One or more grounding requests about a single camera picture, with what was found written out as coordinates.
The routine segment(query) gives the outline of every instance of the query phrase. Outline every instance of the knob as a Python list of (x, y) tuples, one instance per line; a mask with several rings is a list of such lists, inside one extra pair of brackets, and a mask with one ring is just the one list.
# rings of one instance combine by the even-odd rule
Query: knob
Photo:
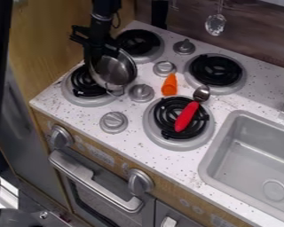
[(189, 39), (175, 43), (173, 48), (175, 53), (183, 55), (192, 54), (196, 50), (196, 47), (189, 41)]
[(167, 77), (169, 74), (175, 74), (177, 67), (169, 61), (160, 61), (154, 65), (153, 71), (161, 77)]
[(109, 134), (121, 133), (127, 129), (129, 120), (123, 113), (110, 112), (105, 114), (99, 122), (103, 131)]
[(66, 129), (59, 125), (54, 125), (51, 129), (50, 143), (53, 148), (62, 149), (66, 146), (73, 145), (74, 139)]
[(153, 188), (154, 182), (146, 173), (136, 168), (130, 170), (129, 189), (131, 194), (141, 196)]
[(176, 227), (177, 226), (177, 222), (170, 218), (170, 217), (165, 217), (163, 222), (161, 223), (161, 227)]
[(146, 103), (154, 98), (154, 89), (146, 84), (138, 84), (130, 89), (130, 99), (138, 103)]

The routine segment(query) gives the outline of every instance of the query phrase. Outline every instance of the floor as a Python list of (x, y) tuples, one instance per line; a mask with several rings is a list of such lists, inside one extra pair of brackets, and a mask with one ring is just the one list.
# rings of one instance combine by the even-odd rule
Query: floor
[[(0, 174), (0, 177), (3, 178), (1, 180), (1, 185), (3, 186), (4, 191), (5, 185), (11, 184), (8, 187), (8, 192), (12, 192), (14, 197), (16, 198), (16, 202), (6, 202), (4, 200), (0, 200), (0, 206), (6, 208), (17, 208), (21, 211), (27, 213), (35, 213), (35, 215), (39, 212), (43, 212), (44, 210), (51, 211), (55, 216), (62, 217), (63, 220), (66, 220), (69, 226), (73, 227), (90, 227), (78, 221), (75, 217), (66, 213), (61, 208), (54, 205), (48, 199), (37, 193), (30, 185), (21, 182), (17, 177), (13, 175), (13, 173), (7, 169), (3, 173)], [(57, 227), (55, 221), (52, 221), (52, 227)]]

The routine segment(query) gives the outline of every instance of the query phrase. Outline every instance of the countertop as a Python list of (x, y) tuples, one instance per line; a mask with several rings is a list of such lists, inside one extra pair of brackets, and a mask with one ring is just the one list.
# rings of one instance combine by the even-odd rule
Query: countertop
[[(246, 68), (248, 79), (241, 90), (231, 95), (212, 96), (205, 104), (214, 114), (216, 123), (215, 134), (206, 145), (190, 152), (172, 152), (154, 144), (146, 136), (142, 125), (143, 112), (150, 103), (135, 103), (130, 100), (128, 95), (102, 107), (75, 106), (62, 96), (59, 82), (64, 75), (32, 99), (30, 105), (41, 113), (65, 123), (79, 133), (113, 148), (114, 151), (126, 158), (168, 178), (189, 192), (238, 216), (247, 223), (254, 226), (284, 227), (282, 221), (205, 184), (197, 171), (202, 157), (230, 112), (246, 110), (268, 120), (284, 124), (278, 119), (280, 109), (284, 104), (284, 68), (194, 39), (190, 40), (195, 44), (196, 52), (192, 55), (180, 56), (172, 50), (172, 46), (178, 41), (183, 41), (185, 39), (183, 36), (137, 21), (131, 22), (126, 27), (126, 29), (133, 28), (154, 31), (164, 40), (165, 52), (155, 62), (169, 60), (177, 65), (178, 94), (180, 95), (192, 96), (194, 91), (183, 76), (185, 63), (194, 56), (203, 53), (221, 53), (237, 59)], [(138, 78), (134, 84), (145, 83), (152, 86), (155, 90), (155, 99), (157, 99), (162, 96), (160, 90), (164, 78), (153, 73), (154, 63), (138, 65)], [(129, 118), (129, 127), (123, 133), (109, 135), (100, 129), (100, 118), (112, 111), (122, 112)]]

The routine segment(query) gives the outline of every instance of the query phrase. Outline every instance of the orange toy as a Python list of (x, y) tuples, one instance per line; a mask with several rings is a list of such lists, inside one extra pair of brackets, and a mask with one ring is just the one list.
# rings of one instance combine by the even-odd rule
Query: orange toy
[(177, 77), (175, 74), (170, 74), (162, 88), (161, 88), (161, 92), (163, 94), (163, 96), (174, 96), (174, 95), (177, 95), (177, 91), (178, 91), (178, 82), (177, 82)]

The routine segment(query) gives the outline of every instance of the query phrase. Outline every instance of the sink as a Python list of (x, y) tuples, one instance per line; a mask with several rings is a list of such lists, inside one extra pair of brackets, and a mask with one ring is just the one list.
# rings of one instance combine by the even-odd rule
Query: sink
[(205, 183), (284, 222), (284, 126), (230, 113), (198, 170)]

